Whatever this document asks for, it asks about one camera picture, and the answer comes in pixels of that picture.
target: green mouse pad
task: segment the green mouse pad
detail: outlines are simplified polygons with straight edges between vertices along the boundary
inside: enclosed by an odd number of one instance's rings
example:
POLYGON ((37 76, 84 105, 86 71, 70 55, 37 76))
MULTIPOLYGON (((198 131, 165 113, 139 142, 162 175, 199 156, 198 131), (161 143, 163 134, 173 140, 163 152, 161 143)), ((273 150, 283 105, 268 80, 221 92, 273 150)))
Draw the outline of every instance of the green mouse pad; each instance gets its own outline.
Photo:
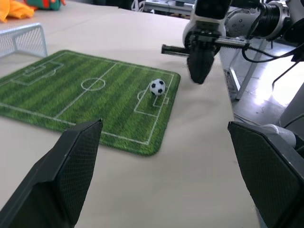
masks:
POLYGON ((0 115, 63 132, 101 118, 101 144, 149 156, 161 147, 180 75, 59 51, 0 78, 0 115), (155 96, 151 81, 166 92, 155 96))

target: mini soccer goal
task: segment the mini soccer goal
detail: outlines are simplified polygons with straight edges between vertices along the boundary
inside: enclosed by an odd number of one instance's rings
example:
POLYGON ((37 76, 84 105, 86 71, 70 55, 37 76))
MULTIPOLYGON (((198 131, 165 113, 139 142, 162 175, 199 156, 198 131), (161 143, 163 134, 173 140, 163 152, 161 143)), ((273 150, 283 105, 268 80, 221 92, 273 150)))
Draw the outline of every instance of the mini soccer goal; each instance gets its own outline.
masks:
POLYGON ((48 56, 46 40, 40 23, 0 31, 0 58, 12 53, 38 57, 48 56))

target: soccer ball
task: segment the soccer ball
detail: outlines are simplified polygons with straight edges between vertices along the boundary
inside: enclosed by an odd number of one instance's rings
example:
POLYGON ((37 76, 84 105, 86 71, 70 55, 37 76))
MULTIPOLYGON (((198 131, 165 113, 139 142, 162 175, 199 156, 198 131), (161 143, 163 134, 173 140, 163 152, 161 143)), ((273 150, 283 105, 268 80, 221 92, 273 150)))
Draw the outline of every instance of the soccer ball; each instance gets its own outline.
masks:
POLYGON ((160 96, 166 92, 166 84, 161 79, 156 79, 150 83, 150 91, 155 96, 160 96))

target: center circle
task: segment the center circle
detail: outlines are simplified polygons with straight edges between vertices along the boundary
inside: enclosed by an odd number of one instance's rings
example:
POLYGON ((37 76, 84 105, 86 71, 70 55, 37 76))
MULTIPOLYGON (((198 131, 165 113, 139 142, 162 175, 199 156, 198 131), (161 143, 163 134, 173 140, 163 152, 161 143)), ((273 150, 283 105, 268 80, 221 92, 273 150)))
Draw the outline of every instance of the center circle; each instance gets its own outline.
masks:
POLYGON ((105 81, 97 77, 88 78, 81 83, 81 87, 86 91, 100 90, 104 88, 104 86, 105 86, 105 81), (100 83, 102 83, 102 85, 98 86, 97 88, 93 88, 94 85, 96 84, 99 85, 100 83))

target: table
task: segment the table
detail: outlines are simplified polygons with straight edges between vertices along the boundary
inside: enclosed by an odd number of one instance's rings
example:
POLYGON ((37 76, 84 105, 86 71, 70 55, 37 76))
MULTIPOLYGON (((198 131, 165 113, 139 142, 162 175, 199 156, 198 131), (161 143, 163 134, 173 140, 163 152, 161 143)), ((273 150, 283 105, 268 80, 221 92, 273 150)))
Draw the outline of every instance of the table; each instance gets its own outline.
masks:
POLYGON ((176 6, 174 0, 146 0, 145 10, 158 10, 168 13, 180 13, 183 15, 191 15, 192 4, 185 3, 184 6, 176 6))
MULTIPOLYGON (((186 59, 161 54, 182 45, 185 19, 76 2, 58 12, 0 24, 40 22, 49 54, 62 49, 157 67, 181 75, 161 150, 144 158, 99 147, 76 228, 257 228, 256 209, 227 130, 232 107, 217 55, 205 84, 192 83, 186 59)), ((0 76, 36 61, 0 59, 0 76)), ((0 208, 60 134, 0 117, 0 208)))

